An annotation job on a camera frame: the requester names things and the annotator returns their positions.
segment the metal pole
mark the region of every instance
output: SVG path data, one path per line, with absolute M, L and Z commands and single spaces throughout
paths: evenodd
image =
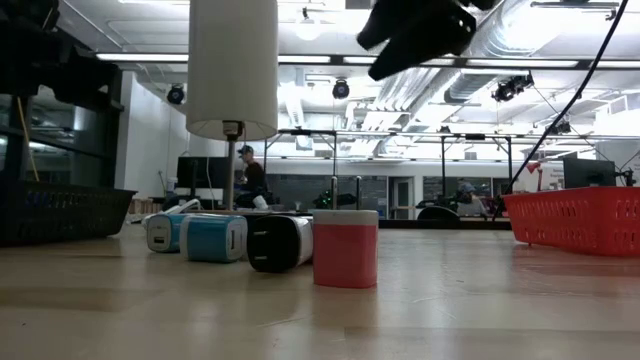
M 446 181 L 446 177 L 447 177 L 447 173 L 444 169 L 445 167 L 445 162 L 444 162 L 444 153 L 446 152 L 444 149 L 444 137 L 441 138 L 441 142 L 442 142 L 442 196 L 447 196 L 447 181 Z
M 228 141 L 227 142 L 229 144 L 229 157 L 228 157 L 228 168 L 227 171 L 229 172 L 227 174 L 227 209 L 228 210 L 233 210 L 233 203 L 234 203 L 234 197 L 233 197 L 233 183 L 234 183 L 234 178 L 235 178 L 235 167 L 234 167 L 234 160 L 235 160 L 235 150 L 236 150 L 236 142 L 235 141 Z
M 262 169 L 267 173 L 267 150 L 269 149 L 268 139 L 264 139 L 264 159 L 262 160 Z
M 338 210 L 338 177 L 331 178 L 331 209 Z
M 338 168 L 338 135 L 333 135 L 333 176 Z
M 362 208 L 362 176 L 356 176 L 356 210 Z
M 507 138 L 507 157 L 509 159 L 509 184 L 513 181 L 513 156 L 511 156 L 511 138 Z

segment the red cylinder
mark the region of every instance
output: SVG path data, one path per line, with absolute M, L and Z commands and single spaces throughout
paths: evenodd
M 369 288 L 378 281 L 378 213 L 319 211 L 313 215 L 316 285 Z

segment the person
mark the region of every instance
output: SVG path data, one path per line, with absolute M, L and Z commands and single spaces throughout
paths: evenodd
M 253 158 L 253 148 L 245 145 L 238 150 L 242 161 L 247 164 L 244 171 L 246 181 L 242 184 L 241 189 L 244 191 L 256 193 L 267 190 L 266 179 L 262 166 Z
M 476 188 L 469 182 L 464 182 L 460 185 L 458 189 L 458 192 L 461 194 L 458 200 L 458 215 L 480 215 L 484 218 L 487 217 L 487 209 L 485 209 L 484 204 L 482 204 L 482 200 L 474 194 L 475 191 Z

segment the table surface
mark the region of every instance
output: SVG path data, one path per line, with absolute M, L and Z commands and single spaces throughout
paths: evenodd
M 0 359 L 638 359 L 640 261 L 381 230 L 378 286 L 114 238 L 0 249 Z

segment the ceiling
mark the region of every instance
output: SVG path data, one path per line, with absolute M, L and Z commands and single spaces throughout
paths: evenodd
M 188 52 L 189 7 L 150 2 L 62 0 L 63 17 L 59 26 L 96 52 Z M 534 9 L 529 6 L 530 2 L 520 1 L 519 4 L 525 5 L 522 10 L 517 14 L 514 11 L 516 15 L 513 16 L 505 12 L 509 15 L 502 18 L 496 14 L 488 18 L 489 14 L 473 10 L 481 23 L 481 30 L 470 47 L 471 55 L 478 54 L 476 50 L 485 45 L 485 35 L 491 34 L 493 28 L 498 26 L 497 21 L 502 21 L 508 38 L 502 40 L 508 41 L 514 48 L 528 48 L 529 52 L 524 56 L 595 56 L 611 26 L 611 22 L 605 19 L 607 11 Z M 280 1 L 280 54 L 371 55 L 355 41 L 355 34 L 368 18 L 369 10 L 366 8 L 370 7 L 371 1 L 325 0 L 324 5 L 314 3 L 309 6 L 313 11 L 310 11 L 308 21 L 302 20 L 301 9 L 304 4 L 301 3 L 304 0 Z M 605 58 L 640 59 L 639 22 L 640 2 L 631 1 Z M 188 70 L 186 65 L 166 64 L 133 64 L 124 68 L 136 71 L 139 81 L 156 89 L 159 95 L 170 84 L 185 82 Z M 556 114 L 552 107 L 562 109 L 585 76 L 583 71 L 534 71 L 532 75 L 537 90 L 528 89 L 511 102 L 496 103 L 491 98 L 496 83 L 513 74 L 494 71 L 489 76 L 490 81 L 483 82 L 466 102 L 451 104 L 445 103 L 443 93 L 458 81 L 458 71 L 411 69 L 381 82 L 371 80 L 366 71 L 365 67 L 357 66 L 281 66 L 279 78 L 281 86 L 292 84 L 299 88 L 295 96 L 307 128 L 342 124 L 350 126 L 346 130 L 367 130 L 365 123 L 373 118 L 373 115 L 368 115 L 369 112 L 392 110 L 382 123 L 400 127 L 404 131 L 433 132 L 442 125 L 449 125 L 454 131 L 460 132 L 517 131 L 537 134 L 544 130 L 545 120 Z M 334 100 L 331 96 L 337 78 L 347 79 L 351 87 L 350 97 L 346 100 Z M 594 130 L 598 111 L 603 111 L 603 107 L 611 101 L 636 89 L 640 91 L 640 72 L 597 72 L 570 113 L 574 128 L 582 133 L 608 131 L 606 128 L 602 130 L 602 127 Z M 279 91 L 283 114 L 291 114 L 291 99 L 284 95 L 290 93 Z M 323 124 L 319 123 L 321 120 L 314 120 L 326 119 L 322 115 L 327 114 L 340 116 L 343 121 Z M 294 124 L 297 123 L 291 119 L 289 125 Z

